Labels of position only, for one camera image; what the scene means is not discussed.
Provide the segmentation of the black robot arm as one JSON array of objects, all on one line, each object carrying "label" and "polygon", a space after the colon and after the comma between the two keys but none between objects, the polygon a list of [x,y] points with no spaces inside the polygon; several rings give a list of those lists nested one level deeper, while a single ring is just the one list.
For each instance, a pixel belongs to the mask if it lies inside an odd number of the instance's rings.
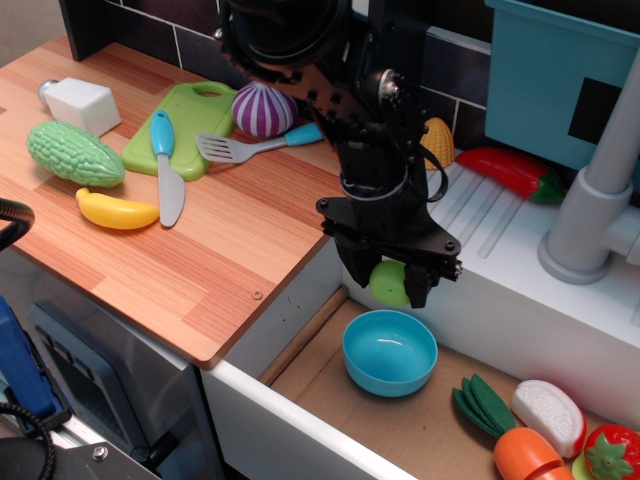
[{"label": "black robot arm", "polygon": [[427,206],[419,100],[424,27],[407,1],[223,1],[215,33],[228,61],[248,78],[307,106],[340,163],[338,197],[317,211],[352,279],[368,286],[386,258],[404,267],[409,304],[425,305],[441,279],[461,272],[460,243]]}]

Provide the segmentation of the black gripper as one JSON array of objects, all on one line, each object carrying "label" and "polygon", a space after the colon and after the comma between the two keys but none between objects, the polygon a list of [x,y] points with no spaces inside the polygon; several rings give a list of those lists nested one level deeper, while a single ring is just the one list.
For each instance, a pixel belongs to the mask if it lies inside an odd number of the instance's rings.
[{"label": "black gripper", "polygon": [[427,209],[426,171],[408,170],[388,192],[347,189],[342,197],[316,203],[326,234],[338,256],[362,288],[384,257],[404,263],[405,292],[412,308],[424,308],[441,278],[455,281],[461,273],[460,242],[439,226]]}]

